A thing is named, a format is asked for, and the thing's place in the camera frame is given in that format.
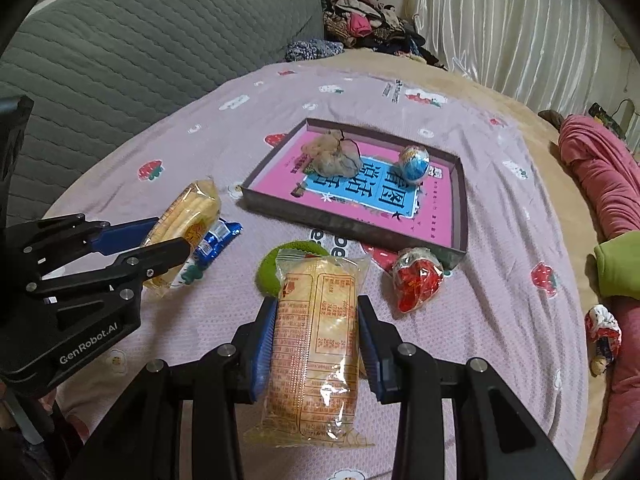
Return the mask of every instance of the pink cloth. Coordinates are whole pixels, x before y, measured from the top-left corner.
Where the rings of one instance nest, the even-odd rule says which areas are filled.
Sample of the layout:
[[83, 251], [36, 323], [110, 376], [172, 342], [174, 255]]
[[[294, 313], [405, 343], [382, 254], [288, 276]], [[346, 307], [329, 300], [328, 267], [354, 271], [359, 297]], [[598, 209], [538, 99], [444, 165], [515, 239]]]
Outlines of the pink cloth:
[[347, 22], [349, 33], [354, 38], [363, 38], [371, 34], [372, 28], [369, 20], [365, 16], [361, 16], [352, 12], [349, 14], [349, 21]]
[[640, 301], [614, 298], [611, 312], [622, 330], [622, 346], [596, 454], [598, 471], [611, 468], [640, 424]]
[[591, 117], [572, 115], [562, 123], [559, 145], [607, 240], [640, 230], [640, 168], [625, 143]]

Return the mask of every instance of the white curtain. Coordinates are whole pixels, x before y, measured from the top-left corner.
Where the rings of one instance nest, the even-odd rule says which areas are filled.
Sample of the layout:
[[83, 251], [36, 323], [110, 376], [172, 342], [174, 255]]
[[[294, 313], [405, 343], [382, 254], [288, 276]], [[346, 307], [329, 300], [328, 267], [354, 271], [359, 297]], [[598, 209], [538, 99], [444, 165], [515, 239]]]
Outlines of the white curtain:
[[602, 45], [612, 44], [613, 26], [597, 0], [407, 0], [407, 5], [426, 48], [450, 70], [535, 112], [584, 113], [594, 100], [607, 107], [612, 99], [615, 77], [603, 72], [617, 73], [620, 52], [611, 50], [601, 59]]

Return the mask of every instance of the gray quilted headboard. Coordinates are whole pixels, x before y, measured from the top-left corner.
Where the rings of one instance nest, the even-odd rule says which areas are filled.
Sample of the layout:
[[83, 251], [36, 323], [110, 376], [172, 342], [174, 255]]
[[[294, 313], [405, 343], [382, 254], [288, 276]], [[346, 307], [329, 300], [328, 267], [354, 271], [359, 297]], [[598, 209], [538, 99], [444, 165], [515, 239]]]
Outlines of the gray quilted headboard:
[[7, 225], [41, 218], [132, 136], [229, 79], [322, 38], [320, 0], [58, 0], [0, 58], [0, 96], [35, 101]]

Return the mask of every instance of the pink box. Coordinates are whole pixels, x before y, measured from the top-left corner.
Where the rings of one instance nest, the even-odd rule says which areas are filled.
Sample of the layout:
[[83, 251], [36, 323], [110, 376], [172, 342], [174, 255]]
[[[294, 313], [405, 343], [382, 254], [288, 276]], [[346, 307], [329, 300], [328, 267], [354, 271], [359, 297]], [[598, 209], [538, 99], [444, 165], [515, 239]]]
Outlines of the pink box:
[[[329, 129], [342, 130], [360, 150], [354, 178], [323, 178], [307, 168], [301, 148]], [[254, 211], [301, 222], [390, 251], [428, 247], [449, 269], [464, 257], [467, 211], [460, 159], [425, 146], [429, 176], [420, 186], [401, 177], [396, 162], [416, 142], [375, 130], [308, 119], [295, 127], [242, 184]]]

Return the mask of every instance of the toy egg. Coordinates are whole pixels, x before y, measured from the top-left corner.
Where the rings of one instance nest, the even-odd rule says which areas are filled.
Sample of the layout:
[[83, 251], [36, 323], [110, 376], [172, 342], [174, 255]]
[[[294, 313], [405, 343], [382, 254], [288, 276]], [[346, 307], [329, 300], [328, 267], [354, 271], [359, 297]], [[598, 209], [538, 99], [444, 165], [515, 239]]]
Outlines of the toy egg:
[[418, 146], [407, 146], [398, 156], [398, 167], [402, 177], [417, 186], [429, 171], [429, 152]]

